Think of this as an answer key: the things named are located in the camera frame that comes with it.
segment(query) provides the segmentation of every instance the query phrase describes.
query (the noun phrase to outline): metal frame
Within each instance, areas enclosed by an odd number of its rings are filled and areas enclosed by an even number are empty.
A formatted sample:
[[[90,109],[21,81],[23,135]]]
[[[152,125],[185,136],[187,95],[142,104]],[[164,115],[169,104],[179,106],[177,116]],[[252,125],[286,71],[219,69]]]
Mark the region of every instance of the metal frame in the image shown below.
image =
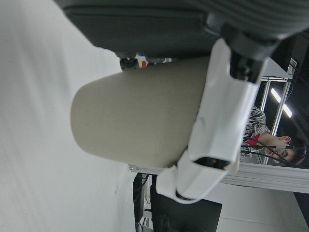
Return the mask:
[[[159,175],[163,168],[129,165],[131,172]],[[227,174],[221,183],[264,189],[309,193],[309,170],[240,163],[236,174]]]

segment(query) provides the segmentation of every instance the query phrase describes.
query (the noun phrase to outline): black cable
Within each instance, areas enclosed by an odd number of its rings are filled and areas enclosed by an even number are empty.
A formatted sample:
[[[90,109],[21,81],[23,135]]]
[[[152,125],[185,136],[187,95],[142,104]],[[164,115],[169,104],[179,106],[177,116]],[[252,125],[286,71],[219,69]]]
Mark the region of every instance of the black cable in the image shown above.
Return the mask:
[[[285,164],[288,164],[288,165],[290,165],[290,166],[294,166],[294,167],[297,167],[297,168],[301,168],[300,166],[298,166],[298,165],[296,165],[296,164],[294,164],[294,163],[291,163],[291,162],[287,161],[287,160],[286,160],[285,158],[283,158],[278,152],[274,151],[273,149],[271,149],[271,147],[265,145],[265,144],[262,143],[261,141],[258,141],[258,140],[256,140],[256,139],[250,138],[250,137],[247,137],[247,138],[245,138],[245,139],[253,140],[253,141],[259,143],[260,145],[262,145],[262,147],[267,148],[267,149],[270,150],[272,153],[276,154],[276,155],[281,159],[281,160],[280,160],[281,162],[283,161]]]
[[[139,225],[140,225],[140,227],[141,227],[141,231],[144,232],[144,229],[143,229],[143,227],[142,227],[142,225],[141,225],[140,222],[139,222]]]
[[[291,87],[292,87],[291,92],[290,92],[290,94],[287,96],[287,98],[285,99],[285,101],[287,101],[287,100],[289,99],[291,93],[293,92],[293,83],[292,83],[292,82],[291,82]]]
[[[272,160],[277,160],[277,161],[281,161],[280,159],[277,159],[275,157],[263,154],[263,153],[259,153],[259,152],[255,152],[255,151],[246,151],[246,150],[241,150],[241,152],[245,152],[245,153],[251,153],[251,154],[255,154],[255,155],[259,155],[259,156],[264,156],[264,157],[268,157]]]
[[[285,146],[286,150],[309,150],[309,147],[300,147],[300,146]]]
[[[144,217],[144,221],[143,221],[143,224],[142,224],[142,226],[144,226],[144,224],[145,224],[145,220],[146,220],[146,218]]]

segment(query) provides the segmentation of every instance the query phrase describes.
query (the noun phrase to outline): black monitor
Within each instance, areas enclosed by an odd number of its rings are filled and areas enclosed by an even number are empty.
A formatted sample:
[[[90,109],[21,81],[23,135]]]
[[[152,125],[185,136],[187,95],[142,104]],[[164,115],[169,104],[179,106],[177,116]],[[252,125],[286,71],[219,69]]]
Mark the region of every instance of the black monitor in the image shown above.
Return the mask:
[[[151,209],[154,232],[215,232],[222,204],[200,200],[180,204],[160,195],[151,185]]]

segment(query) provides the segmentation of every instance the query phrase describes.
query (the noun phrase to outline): ceiling light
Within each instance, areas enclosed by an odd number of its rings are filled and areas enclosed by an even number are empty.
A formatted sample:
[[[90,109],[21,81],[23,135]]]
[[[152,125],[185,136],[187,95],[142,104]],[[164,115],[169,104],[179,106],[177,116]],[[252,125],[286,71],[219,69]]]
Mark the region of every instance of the ceiling light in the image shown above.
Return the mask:
[[[281,102],[281,97],[279,96],[279,94],[276,92],[274,88],[271,88],[271,94],[275,97],[278,103]],[[287,114],[288,117],[292,117],[293,113],[286,104],[283,105],[283,110]]]

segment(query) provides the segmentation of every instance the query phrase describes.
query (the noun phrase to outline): person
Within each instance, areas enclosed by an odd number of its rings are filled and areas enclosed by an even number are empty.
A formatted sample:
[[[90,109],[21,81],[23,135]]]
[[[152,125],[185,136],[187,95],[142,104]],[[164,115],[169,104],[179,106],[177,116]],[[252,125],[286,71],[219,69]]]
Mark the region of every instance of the person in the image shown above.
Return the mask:
[[[251,157],[250,152],[258,152],[263,149],[262,144],[267,146],[297,146],[297,147],[307,147],[304,140],[298,137],[284,136],[274,136],[270,134],[270,130],[266,126],[266,117],[263,111],[257,108],[255,105],[252,108],[246,131],[243,136],[242,146],[251,145],[251,147],[242,147],[240,160],[245,157]],[[282,149],[282,148],[272,148],[273,151],[264,148],[265,154],[278,158],[278,155],[274,152],[279,153],[283,158],[293,164],[300,164],[305,158],[307,150],[292,150],[292,149]]]

